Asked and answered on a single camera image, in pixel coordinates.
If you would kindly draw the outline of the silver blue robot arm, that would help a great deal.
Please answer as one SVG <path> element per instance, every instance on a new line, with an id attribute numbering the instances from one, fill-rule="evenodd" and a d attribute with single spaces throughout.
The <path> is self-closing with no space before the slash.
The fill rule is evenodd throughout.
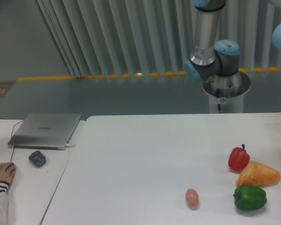
<path id="1" fill-rule="evenodd" d="M 185 61 L 191 79 L 201 82 L 213 75 L 232 76 L 238 72 L 239 45 L 231 40 L 215 41 L 219 12 L 225 0 L 193 0 L 197 9 L 194 49 Z"/>

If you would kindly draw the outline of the person's hand on mouse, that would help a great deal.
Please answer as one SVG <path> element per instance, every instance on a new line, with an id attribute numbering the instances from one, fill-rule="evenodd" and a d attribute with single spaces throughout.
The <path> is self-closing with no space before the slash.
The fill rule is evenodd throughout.
<path id="1" fill-rule="evenodd" d="M 16 166 L 10 167 L 10 164 L 10 162 L 0 163 L 0 183 L 6 183 L 9 186 L 11 185 L 16 172 Z"/>

